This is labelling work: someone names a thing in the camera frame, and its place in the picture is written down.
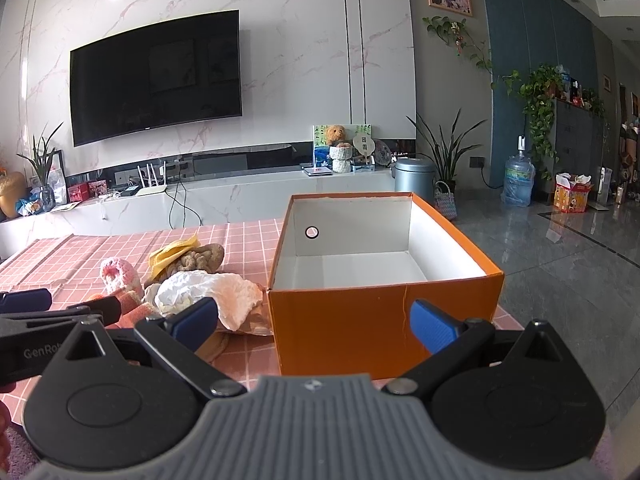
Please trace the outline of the round paper fan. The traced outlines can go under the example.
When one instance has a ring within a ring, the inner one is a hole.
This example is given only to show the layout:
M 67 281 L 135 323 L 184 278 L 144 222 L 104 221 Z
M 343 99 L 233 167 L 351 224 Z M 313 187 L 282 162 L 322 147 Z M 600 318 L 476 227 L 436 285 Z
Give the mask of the round paper fan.
M 375 143 L 369 133 L 358 132 L 352 139 L 354 161 L 359 165 L 371 165 L 375 151 Z

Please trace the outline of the brown plush towel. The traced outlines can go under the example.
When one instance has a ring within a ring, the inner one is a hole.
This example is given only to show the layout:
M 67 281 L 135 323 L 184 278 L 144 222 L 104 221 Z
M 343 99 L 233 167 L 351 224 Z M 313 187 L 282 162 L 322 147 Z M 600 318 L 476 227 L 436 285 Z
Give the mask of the brown plush towel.
M 190 249 L 180 256 L 168 268 L 171 274 L 186 271 L 205 271 L 215 273 L 224 261 L 224 246 L 221 244 L 207 244 Z

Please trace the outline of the hanging ivy plant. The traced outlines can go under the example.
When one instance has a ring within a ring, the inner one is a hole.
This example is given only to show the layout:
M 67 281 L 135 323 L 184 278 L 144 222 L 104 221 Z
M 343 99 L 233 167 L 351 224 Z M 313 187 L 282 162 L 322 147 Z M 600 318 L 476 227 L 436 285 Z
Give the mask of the hanging ivy plant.
M 466 27 L 466 19 L 456 21 L 448 16 L 432 16 L 422 18 L 426 30 L 446 46 L 453 47 L 459 58 L 467 58 L 476 68 L 484 70 L 490 77 L 490 86 L 495 88 L 494 66 L 492 66 L 491 52 L 486 40 L 476 40 Z

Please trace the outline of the peach white knitted cloth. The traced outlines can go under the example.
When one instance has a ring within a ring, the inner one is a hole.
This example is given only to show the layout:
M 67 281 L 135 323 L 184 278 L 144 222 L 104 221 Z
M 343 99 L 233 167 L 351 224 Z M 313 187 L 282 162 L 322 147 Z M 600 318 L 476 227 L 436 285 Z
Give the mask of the peach white knitted cloth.
M 201 297 L 215 300 L 222 325 L 237 332 L 250 312 L 262 304 L 262 289 L 234 273 L 207 274 L 195 289 Z

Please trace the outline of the yellow cloth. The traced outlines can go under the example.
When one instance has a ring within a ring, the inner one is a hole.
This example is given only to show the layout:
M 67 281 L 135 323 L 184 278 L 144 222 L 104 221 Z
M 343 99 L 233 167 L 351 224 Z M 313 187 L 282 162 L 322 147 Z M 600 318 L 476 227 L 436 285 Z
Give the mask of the yellow cloth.
M 186 252 L 200 246 L 196 235 L 182 240 L 175 240 L 170 244 L 157 249 L 149 255 L 149 279 L 154 281 L 171 263 L 179 259 Z

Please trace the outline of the orange cardboard box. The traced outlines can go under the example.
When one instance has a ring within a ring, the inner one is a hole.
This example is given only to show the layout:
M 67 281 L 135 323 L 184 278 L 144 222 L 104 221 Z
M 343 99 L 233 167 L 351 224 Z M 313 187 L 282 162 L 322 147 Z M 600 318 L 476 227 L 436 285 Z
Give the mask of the orange cardboard box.
M 280 372 L 398 376 L 430 355 L 410 328 L 416 300 L 489 321 L 503 281 L 414 194 L 294 195 L 267 286 Z

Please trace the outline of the red gift box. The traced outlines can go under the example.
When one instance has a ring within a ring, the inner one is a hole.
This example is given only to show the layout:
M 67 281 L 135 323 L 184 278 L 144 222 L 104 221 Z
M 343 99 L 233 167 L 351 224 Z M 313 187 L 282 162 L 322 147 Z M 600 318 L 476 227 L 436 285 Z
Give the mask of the red gift box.
M 100 197 L 108 192 L 107 182 L 97 180 L 73 184 L 67 189 L 68 200 L 71 203 L 81 203 L 90 198 Z

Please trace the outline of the white tissue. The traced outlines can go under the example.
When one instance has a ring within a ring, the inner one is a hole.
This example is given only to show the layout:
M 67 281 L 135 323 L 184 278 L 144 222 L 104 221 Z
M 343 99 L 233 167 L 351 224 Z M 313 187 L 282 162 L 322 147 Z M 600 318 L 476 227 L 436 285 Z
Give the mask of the white tissue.
M 216 274 L 201 270 L 179 271 L 160 283 L 152 305 L 162 315 L 182 312 L 198 300 L 213 296 L 216 279 Z

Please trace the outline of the woven plaid basket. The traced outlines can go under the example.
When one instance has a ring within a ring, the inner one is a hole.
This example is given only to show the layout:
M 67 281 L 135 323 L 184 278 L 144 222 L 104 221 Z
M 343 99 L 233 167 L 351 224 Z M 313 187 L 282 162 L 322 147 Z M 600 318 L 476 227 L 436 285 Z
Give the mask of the woven plaid basket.
M 434 187 L 436 209 L 449 221 L 457 218 L 456 200 L 454 199 L 454 192 L 451 191 L 449 184 L 445 181 L 438 180 L 435 182 Z

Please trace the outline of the potted plant in vase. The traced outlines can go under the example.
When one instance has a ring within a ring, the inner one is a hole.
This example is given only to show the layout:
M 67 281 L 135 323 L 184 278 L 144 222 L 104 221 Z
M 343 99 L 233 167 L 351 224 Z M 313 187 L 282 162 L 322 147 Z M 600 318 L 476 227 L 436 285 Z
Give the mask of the potted plant in vase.
M 59 124 L 49 133 L 43 131 L 40 136 L 33 136 L 27 152 L 18 154 L 29 163 L 37 178 L 38 200 L 44 212 L 65 205 L 68 199 L 63 152 L 52 144 L 62 127 L 63 124 Z

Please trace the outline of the dark cabinet with plants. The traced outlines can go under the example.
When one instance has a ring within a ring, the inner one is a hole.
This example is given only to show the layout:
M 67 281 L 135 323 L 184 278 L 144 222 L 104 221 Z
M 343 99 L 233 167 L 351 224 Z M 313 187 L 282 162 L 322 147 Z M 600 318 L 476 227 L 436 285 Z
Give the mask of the dark cabinet with plants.
M 599 179 L 605 137 L 604 102 L 561 65 L 542 63 L 527 74 L 517 70 L 501 77 L 509 96 L 520 99 L 525 153 L 536 169 L 533 194 L 548 200 L 554 178 L 567 172 Z

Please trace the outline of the red gift bag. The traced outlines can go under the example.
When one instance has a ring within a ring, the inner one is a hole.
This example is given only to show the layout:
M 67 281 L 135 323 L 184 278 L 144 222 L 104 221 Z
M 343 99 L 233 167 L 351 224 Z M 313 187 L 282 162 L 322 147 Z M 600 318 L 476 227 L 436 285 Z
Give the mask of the red gift bag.
M 581 214 L 587 208 L 591 189 L 590 176 L 567 172 L 556 174 L 553 206 L 564 214 Z

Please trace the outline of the blue water jug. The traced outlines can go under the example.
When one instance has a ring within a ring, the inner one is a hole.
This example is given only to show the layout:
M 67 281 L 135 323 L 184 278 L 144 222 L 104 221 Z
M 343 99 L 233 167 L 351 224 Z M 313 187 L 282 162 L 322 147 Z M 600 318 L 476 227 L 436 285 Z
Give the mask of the blue water jug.
M 528 207 L 532 200 L 536 169 L 526 155 L 526 137 L 518 137 L 518 152 L 504 166 L 501 200 L 504 204 Z

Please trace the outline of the black curved television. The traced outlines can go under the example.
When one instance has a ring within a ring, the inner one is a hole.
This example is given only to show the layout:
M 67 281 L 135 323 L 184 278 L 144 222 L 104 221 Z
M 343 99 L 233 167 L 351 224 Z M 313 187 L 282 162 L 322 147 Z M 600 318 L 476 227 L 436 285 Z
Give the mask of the black curved television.
M 70 121 L 81 145 L 242 115 L 240 12 L 174 18 L 70 51 Z

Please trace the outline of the tall green floor plant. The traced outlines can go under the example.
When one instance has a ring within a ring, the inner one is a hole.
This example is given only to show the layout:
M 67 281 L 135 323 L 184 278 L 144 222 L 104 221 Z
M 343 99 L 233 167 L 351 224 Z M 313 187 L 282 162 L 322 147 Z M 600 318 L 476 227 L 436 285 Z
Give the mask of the tall green floor plant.
M 442 126 L 439 126 L 437 132 L 434 132 L 420 114 L 416 114 L 416 118 L 407 116 L 416 137 L 427 145 L 427 151 L 419 152 L 419 155 L 425 157 L 435 166 L 439 181 L 453 186 L 457 185 L 457 166 L 462 156 L 482 146 L 480 143 L 465 144 L 466 138 L 487 122 L 486 119 L 481 119 L 471 127 L 458 131 L 461 112 L 462 109 L 459 108 L 454 116 L 448 136 L 444 133 Z

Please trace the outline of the brown gourd vase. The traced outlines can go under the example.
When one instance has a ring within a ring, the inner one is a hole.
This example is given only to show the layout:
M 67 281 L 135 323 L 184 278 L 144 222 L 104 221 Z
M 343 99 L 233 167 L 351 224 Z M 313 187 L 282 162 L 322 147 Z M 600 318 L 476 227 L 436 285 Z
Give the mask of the brown gourd vase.
M 7 219 L 18 216 L 15 205 L 27 195 L 27 182 L 19 171 L 2 174 L 0 178 L 0 208 Z

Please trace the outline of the white wifi router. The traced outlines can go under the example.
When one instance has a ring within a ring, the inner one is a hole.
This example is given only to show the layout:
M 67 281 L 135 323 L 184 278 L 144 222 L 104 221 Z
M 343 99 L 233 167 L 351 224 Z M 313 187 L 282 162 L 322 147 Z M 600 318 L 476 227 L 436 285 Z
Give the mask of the white wifi router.
M 167 190 L 166 162 L 162 162 L 160 166 L 154 166 L 148 162 L 145 168 L 137 166 L 137 170 L 139 177 L 137 196 L 163 194 Z

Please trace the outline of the brown teddy bear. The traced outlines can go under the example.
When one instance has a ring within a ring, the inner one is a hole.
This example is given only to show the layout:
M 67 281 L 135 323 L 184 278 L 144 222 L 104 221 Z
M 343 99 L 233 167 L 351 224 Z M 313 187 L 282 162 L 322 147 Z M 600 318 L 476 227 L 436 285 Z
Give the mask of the brown teddy bear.
M 342 125 L 330 125 L 324 129 L 326 144 L 337 145 L 346 141 L 346 130 Z

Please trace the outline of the grey metal trash can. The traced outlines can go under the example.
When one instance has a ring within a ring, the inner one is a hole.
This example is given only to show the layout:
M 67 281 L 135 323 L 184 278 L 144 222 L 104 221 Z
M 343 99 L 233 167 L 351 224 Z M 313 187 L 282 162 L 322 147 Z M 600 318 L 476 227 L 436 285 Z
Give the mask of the grey metal trash can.
M 434 204 L 436 166 L 426 158 L 398 158 L 392 168 L 396 192 L 411 192 Z

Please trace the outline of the white marble tv console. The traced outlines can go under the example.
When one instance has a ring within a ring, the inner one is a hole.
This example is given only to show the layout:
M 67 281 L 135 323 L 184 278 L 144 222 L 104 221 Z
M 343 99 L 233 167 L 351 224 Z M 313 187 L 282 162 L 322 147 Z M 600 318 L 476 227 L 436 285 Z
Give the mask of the white marble tv console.
M 3 222 L 1 257 L 40 238 L 136 234 L 280 219 L 294 194 L 390 192 L 390 170 L 308 177 L 303 171 L 244 174 L 169 185 L 163 194 L 86 200 L 71 210 Z

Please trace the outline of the pink checkered tablecloth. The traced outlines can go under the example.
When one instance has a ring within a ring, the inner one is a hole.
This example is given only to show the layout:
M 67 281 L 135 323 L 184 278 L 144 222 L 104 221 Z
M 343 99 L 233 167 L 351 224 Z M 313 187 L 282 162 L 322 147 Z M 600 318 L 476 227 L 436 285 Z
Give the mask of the pink checkered tablecloth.
M 281 229 L 282 220 L 271 219 L 131 235 L 43 238 L 2 263 L 1 291 L 47 288 L 52 309 L 62 309 L 104 291 L 100 265 L 105 258 L 124 258 L 145 278 L 151 252 L 194 234 L 203 244 L 224 245 L 224 272 L 241 274 L 266 286 Z M 259 376 L 279 373 L 271 336 L 231 336 L 227 349 L 214 364 L 250 388 Z M 38 379 L 25 379 L 12 392 L 1 395 L 12 422 L 22 424 L 26 400 Z

